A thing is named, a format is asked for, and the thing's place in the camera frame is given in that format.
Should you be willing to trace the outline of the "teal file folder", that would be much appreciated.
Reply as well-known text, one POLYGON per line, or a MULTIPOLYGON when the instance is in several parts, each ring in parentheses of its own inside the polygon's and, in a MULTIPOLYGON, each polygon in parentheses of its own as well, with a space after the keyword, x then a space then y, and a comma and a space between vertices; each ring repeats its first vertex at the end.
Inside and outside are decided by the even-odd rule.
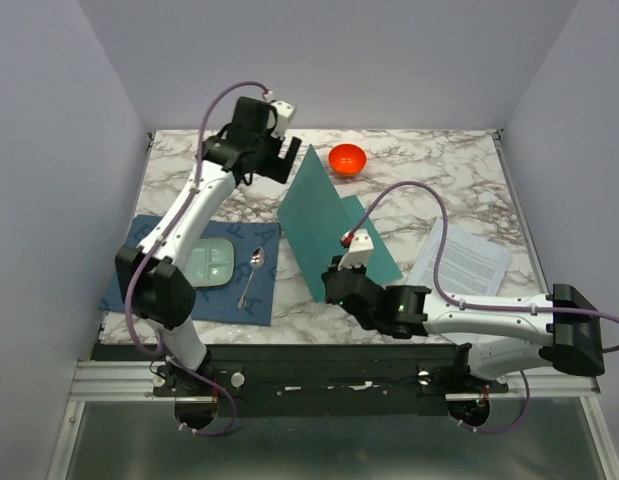
POLYGON ((340 238, 363 217, 355 195, 336 191, 318 153, 309 147, 277 212, 278 221, 316 303, 325 298, 321 275, 344 253, 340 238))

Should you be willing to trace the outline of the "printed white paper sheets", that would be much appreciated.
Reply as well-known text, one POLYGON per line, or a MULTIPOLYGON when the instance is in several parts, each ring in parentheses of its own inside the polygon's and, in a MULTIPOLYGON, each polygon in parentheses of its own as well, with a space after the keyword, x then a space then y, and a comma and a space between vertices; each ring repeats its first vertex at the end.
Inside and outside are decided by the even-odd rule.
MULTIPOLYGON (((405 284, 434 289, 433 269, 443 221, 438 218, 420 250, 405 284)), ((500 289, 512 253, 495 243, 449 225, 439 267, 439 283, 448 293, 495 296, 500 289)))

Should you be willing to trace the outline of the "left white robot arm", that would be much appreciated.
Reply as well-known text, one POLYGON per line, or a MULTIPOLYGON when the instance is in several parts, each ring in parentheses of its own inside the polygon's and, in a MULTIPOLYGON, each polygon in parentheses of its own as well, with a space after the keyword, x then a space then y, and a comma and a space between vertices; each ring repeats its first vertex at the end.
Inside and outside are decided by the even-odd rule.
POLYGON ((274 98, 240 97, 230 122, 200 140, 196 163, 185 187, 158 225, 135 247, 121 247, 115 269, 125 317, 140 317, 179 365, 176 382, 190 395, 203 393, 211 380, 204 365, 206 345, 191 313, 196 293, 184 272, 212 216, 240 185, 261 176, 287 181, 301 141, 287 139, 294 105, 274 98))

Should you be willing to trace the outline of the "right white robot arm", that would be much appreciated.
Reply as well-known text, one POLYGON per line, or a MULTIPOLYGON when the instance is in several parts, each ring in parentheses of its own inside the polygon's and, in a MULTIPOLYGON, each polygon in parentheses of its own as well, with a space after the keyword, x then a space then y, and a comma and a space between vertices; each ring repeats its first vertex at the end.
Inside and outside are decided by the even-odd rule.
POLYGON ((331 266, 321 276, 325 301, 338 305, 365 330, 396 339, 473 334, 449 379, 469 392, 483 381, 544 366, 579 377, 604 373, 600 315, 573 286, 556 284, 549 295, 478 297, 440 295, 424 286, 382 287, 363 267, 331 266))

